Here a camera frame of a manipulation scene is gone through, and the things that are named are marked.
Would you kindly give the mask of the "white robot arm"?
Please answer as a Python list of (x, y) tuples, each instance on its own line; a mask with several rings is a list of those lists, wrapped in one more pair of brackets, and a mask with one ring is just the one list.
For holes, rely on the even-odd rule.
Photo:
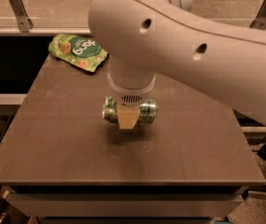
[(162, 74), (266, 126), (266, 31), (190, 13), (191, 0), (93, 0), (96, 42), (110, 55), (115, 100), (143, 99)]

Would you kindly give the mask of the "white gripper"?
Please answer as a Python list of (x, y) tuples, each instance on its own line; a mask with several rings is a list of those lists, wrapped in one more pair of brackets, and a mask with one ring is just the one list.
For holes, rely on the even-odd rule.
[(134, 127), (140, 116), (139, 107), (145, 103), (153, 91), (156, 76), (141, 88), (118, 84), (111, 75), (107, 76), (110, 85), (110, 96), (119, 104), (117, 106), (118, 123), (122, 130), (129, 130)]

